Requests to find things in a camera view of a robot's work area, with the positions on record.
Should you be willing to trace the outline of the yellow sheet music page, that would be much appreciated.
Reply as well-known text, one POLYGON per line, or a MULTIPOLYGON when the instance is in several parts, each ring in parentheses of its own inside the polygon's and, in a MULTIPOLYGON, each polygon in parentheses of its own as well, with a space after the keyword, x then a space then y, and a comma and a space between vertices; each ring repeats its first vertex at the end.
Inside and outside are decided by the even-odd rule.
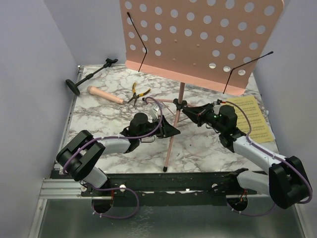
POLYGON ((274 140, 254 96, 229 98, 226 101, 233 102, 244 111, 252 127, 249 137, 253 141, 256 143, 266 143, 274 140))

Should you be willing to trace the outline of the pink perforated music stand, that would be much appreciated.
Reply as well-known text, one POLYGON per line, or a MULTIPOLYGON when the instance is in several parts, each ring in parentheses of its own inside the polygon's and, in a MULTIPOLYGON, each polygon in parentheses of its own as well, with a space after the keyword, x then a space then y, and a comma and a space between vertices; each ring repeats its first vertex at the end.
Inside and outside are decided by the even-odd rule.
POLYGON ((282 0, 122 0, 129 69, 242 95, 282 0))

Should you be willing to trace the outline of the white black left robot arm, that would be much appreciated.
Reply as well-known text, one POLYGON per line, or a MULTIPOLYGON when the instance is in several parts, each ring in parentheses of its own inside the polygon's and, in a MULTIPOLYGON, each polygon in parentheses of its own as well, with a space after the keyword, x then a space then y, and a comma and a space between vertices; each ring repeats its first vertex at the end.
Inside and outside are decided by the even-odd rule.
POLYGON ((80 131, 59 151, 56 161, 75 181, 92 185, 97 195, 104 196, 109 192, 110 184, 108 176, 96 167, 102 155, 130 153, 146 137, 169 138, 178 134, 180 131, 170 125, 164 116, 149 122, 146 114, 137 113, 130 125, 117 136, 94 138, 89 131, 80 131))

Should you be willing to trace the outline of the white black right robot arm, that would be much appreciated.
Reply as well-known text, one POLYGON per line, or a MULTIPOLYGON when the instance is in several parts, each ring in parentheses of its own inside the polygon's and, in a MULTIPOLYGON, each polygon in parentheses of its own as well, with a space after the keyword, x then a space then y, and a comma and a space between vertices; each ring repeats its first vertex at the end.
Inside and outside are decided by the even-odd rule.
POLYGON ((228 181, 228 189, 239 194, 251 189, 271 197, 282 209, 294 204, 309 203, 313 190, 301 160, 284 157, 254 142, 248 133, 237 127, 237 106, 232 102, 221 102, 218 112, 214 104, 200 107, 184 107, 182 112, 198 127, 208 124, 219 134, 223 147, 239 154, 263 170, 263 174, 241 169, 235 178, 228 181))

